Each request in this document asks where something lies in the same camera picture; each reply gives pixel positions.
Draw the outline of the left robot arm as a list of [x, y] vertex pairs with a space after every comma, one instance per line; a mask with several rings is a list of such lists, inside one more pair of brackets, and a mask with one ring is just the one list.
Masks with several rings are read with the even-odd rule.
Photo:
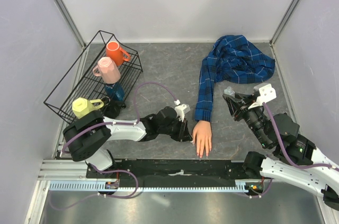
[[117, 169], [112, 154], [103, 147], [107, 141], [146, 142], [159, 135], [170, 136], [177, 142], [192, 141], [185, 117], [189, 112], [189, 105], [180, 104], [174, 108], [167, 106], [139, 120], [127, 121], [92, 111], [64, 129], [62, 152], [69, 153], [75, 162], [86, 161], [103, 177], [110, 178]]

